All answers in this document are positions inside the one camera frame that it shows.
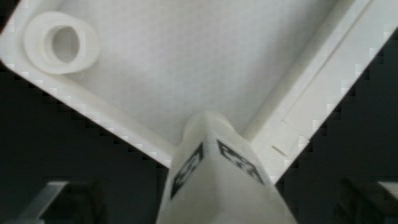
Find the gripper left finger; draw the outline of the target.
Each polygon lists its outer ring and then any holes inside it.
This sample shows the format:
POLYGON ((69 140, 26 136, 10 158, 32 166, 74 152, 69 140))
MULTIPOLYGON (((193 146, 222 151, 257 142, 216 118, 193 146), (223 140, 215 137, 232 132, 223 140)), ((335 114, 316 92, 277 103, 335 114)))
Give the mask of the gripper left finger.
POLYGON ((16 224, 97 224, 92 181, 49 181, 16 224))

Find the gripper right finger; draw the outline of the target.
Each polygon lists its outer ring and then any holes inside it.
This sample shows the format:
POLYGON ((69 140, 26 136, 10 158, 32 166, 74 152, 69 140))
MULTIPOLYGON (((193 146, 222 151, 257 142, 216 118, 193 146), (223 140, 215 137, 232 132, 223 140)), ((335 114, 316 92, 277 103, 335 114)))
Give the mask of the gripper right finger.
POLYGON ((398 224, 398 181, 341 180, 334 224, 398 224))

